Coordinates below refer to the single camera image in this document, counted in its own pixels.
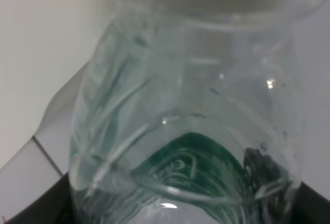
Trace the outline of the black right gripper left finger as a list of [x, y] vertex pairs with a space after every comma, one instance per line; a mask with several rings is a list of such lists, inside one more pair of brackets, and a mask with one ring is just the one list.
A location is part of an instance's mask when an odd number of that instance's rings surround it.
[[5, 223], [76, 223], [68, 174]]

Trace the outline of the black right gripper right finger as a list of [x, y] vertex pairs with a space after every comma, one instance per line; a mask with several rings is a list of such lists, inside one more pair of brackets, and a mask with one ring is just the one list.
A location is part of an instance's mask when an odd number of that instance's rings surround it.
[[292, 224], [330, 224], [329, 201], [302, 183], [293, 206]]

